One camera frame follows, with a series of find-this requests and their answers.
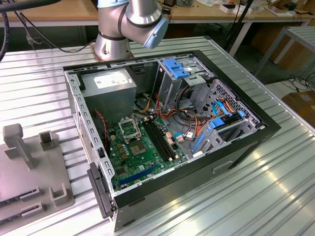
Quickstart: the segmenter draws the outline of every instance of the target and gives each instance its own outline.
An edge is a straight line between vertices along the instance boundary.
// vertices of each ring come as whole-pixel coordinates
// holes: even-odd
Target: black cable
[[[230,28],[229,32],[227,33],[226,38],[224,40],[224,44],[226,43],[227,39],[231,36],[230,33],[231,33],[231,30],[232,30],[232,28],[233,28],[233,26],[235,24],[236,19],[237,19],[238,12],[240,11],[240,8],[241,8],[241,1],[240,1],[239,5],[238,5],[237,13],[236,13],[236,16],[234,18],[233,24],[231,25],[231,28]]]
[[[33,48],[33,50],[35,50],[35,48],[34,48],[34,46],[33,46],[34,43],[37,44],[37,45],[46,44],[46,45],[48,45],[48,46],[51,48],[50,44],[41,41],[40,38],[37,38],[37,37],[36,37],[36,38],[33,38],[33,37],[31,36],[31,33],[29,32],[29,29],[28,29],[28,26],[27,26],[26,23],[25,23],[25,20],[23,19],[22,16],[20,16],[20,12],[14,11],[14,14],[15,14],[15,15],[19,18],[19,20],[21,21],[21,23],[22,23],[22,25],[23,25],[23,27],[24,27],[24,29],[25,29],[26,35],[27,35],[27,36],[26,36],[26,39],[27,39],[27,41],[29,42],[29,44],[31,45],[31,47]]]
[[[89,42],[88,44],[86,44],[85,46],[83,46],[82,48],[77,49],[77,50],[74,50],[74,49],[64,50],[61,47],[57,46],[56,44],[52,43],[48,38],[46,38],[46,36],[22,12],[20,12],[20,16],[22,16],[40,34],[40,36],[42,36],[50,45],[52,45],[53,47],[59,49],[60,51],[62,51],[64,53],[78,53],[78,52],[82,51],[83,49],[85,49],[86,47],[88,47],[91,43],[96,41],[96,39],[94,39],[91,42]]]
[[[296,92],[307,91],[308,89],[311,89],[311,90],[314,91],[315,90],[315,84],[312,81],[308,81],[309,77],[311,75],[313,75],[313,74],[315,74],[315,72],[313,72],[310,75],[308,75],[308,77],[306,77],[305,79],[302,79],[301,77],[296,77],[293,74],[291,74],[290,78],[282,79],[282,80],[280,80],[280,82],[284,86],[286,86],[286,87],[288,87],[288,88],[290,88],[290,89],[292,89],[293,91],[296,91]],[[292,86],[294,86],[294,88],[292,88],[291,86],[286,85],[284,83],[284,81],[290,82],[292,84]],[[304,88],[297,87],[297,85],[295,83],[298,83],[298,84],[304,86]]]
[[[0,13],[8,11],[19,11],[40,6],[51,5],[60,2],[61,0],[28,0],[0,5]]]
[[[1,13],[3,17],[3,23],[4,23],[4,37],[3,37],[3,44],[0,50],[0,61],[2,61],[5,53],[8,50],[8,45],[9,45],[9,39],[10,39],[10,25],[9,25],[9,20],[8,16],[5,12]]]
[[[252,4],[253,0],[248,0],[247,1],[247,4],[245,6],[245,9],[244,11],[242,12],[242,15],[240,16],[240,18],[238,19],[237,21],[237,24],[235,26],[232,26],[233,28],[233,31],[231,33],[231,36],[227,39],[226,43],[224,44],[224,47],[223,49],[224,50],[227,50],[229,44],[231,43],[231,41],[233,40],[233,38],[235,37],[235,35],[238,35],[240,29],[241,29],[241,26],[242,26],[242,21],[248,11],[248,9],[250,8],[251,4]]]

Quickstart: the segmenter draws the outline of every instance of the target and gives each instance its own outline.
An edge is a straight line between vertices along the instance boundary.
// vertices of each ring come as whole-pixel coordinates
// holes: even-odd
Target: blue plastic clip
[[[198,139],[198,141],[197,141],[197,143],[195,144],[195,146],[193,146],[192,152],[196,151],[197,147],[199,146],[199,144],[201,143],[201,141],[203,140],[204,137],[205,137],[204,134],[202,134],[202,135],[200,136],[200,138]]]
[[[180,63],[178,63],[174,58],[163,60],[166,68],[173,73],[175,79],[180,79],[190,76],[190,73],[186,72]]]
[[[241,118],[244,118],[246,116],[243,111],[239,111],[238,114],[240,115]]]
[[[221,126],[221,125],[224,125],[224,122],[223,122],[223,120],[221,118],[216,118],[216,119],[210,121],[209,124],[211,125],[211,127],[213,129],[215,129],[215,128]]]

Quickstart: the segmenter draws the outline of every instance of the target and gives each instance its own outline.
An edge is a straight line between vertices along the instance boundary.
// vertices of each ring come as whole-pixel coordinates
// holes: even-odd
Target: ram slot
[[[159,129],[153,121],[144,122],[143,127],[147,131],[163,161],[166,162],[169,161],[170,157],[175,157],[174,150],[171,149],[164,137],[160,134]]]

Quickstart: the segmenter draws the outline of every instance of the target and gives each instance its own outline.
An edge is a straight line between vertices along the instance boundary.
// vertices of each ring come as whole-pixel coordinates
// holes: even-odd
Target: green circuit board
[[[169,132],[161,118],[156,118],[154,123],[165,132]],[[125,143],[119,126],[109,130],[110,133],[115,133],[115,138],[111,140],[110,161],[115,170],[112,183],[116,191],[148,179],[187,160],[176,141],[175,146],[177,146],[177,148],[173,148],[173,146],[169,145],[175,150],[176,158],[173,158],[171,161],[164,161],[146,132],[142,122],[137,122],[137,124],[142,135],[141,140],[131,140],[128,144]],[[150,173],[133,181],[129,181],[126,184],[120,184],[120,181],[145,170],[148,170]]]

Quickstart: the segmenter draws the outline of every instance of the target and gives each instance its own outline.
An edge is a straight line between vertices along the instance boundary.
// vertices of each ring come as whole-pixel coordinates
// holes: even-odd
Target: electronic equipment
[[[88,175],[115,231],[234,168],[280,129],[200,51],[64,74]]]

